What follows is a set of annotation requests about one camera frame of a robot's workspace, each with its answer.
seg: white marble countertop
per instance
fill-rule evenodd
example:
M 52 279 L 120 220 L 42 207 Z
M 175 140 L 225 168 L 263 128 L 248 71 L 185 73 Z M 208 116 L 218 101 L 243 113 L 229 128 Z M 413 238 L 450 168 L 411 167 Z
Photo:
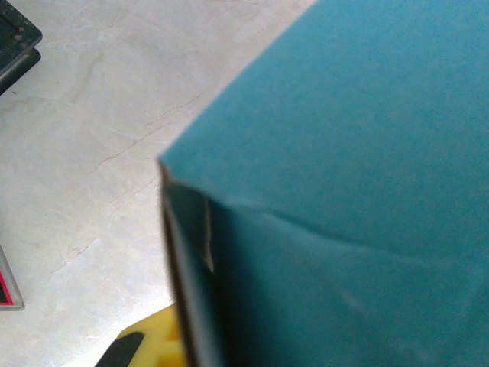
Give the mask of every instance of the white marble countertop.
M 94 365 L 171 303 L 155 158 L 312 2 L 11 0 L 44 39 L 0 96 L 1 367 Z

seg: yellow plastic item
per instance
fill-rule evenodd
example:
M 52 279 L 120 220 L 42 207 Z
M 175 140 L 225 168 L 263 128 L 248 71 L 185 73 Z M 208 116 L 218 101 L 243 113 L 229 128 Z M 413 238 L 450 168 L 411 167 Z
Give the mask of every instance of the yellow plastic item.
M 128 327 L 119 334 L 117 339 L 135 332 L 143 333 L 144 338 L 132 357 L 129 367 L 186 366 L 175 305 Z

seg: teal box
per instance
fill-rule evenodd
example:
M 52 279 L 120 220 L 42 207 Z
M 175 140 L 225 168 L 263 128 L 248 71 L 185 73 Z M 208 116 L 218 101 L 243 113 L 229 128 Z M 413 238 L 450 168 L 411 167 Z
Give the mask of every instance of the teal box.
M 489 365 L 488 116 L 486 2 L 311 7 L 161 157 L 191 365 Z

